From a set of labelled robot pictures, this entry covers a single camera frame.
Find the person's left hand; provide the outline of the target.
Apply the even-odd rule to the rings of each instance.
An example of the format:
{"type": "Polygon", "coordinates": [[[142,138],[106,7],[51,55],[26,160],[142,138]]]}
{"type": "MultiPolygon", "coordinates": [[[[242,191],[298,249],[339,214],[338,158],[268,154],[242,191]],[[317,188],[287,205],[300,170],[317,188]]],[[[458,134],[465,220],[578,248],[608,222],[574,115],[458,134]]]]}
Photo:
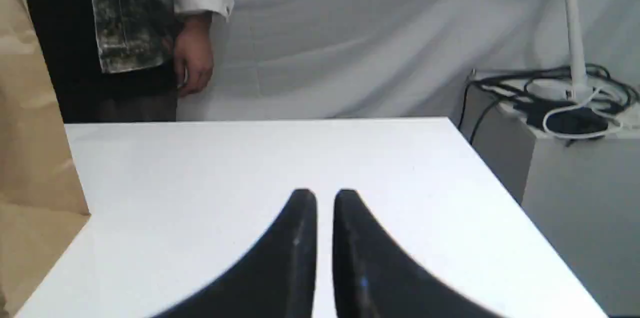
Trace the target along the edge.
{"type": "Polygon", "coordinates": [[[201,92],[214,71],[214,49],[210,38],[212,12],[189,15],[174,43],[174,72],[181,97],[201,92]]]}

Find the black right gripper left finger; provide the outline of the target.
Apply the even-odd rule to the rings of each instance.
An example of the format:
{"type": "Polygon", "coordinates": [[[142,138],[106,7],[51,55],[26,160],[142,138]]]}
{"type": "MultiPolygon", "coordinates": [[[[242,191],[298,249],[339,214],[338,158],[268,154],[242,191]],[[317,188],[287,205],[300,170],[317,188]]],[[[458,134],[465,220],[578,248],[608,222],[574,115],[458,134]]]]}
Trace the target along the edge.
{"type": "Polygon", "coordinates": [[[310,318],[316,287],[318,205],[295,189],[242,258],[160,318],[310,318]]]}

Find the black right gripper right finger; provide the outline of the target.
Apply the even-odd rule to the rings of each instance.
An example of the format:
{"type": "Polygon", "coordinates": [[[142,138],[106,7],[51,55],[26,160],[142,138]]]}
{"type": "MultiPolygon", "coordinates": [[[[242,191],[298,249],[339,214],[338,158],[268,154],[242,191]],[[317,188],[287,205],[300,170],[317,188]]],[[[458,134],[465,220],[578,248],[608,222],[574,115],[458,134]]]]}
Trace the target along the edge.
{"type": "Polygon", "coordinates": [[[353,189],[333,209],[333,291],[339,318],[494,318],[416,263],[353,189]]]}

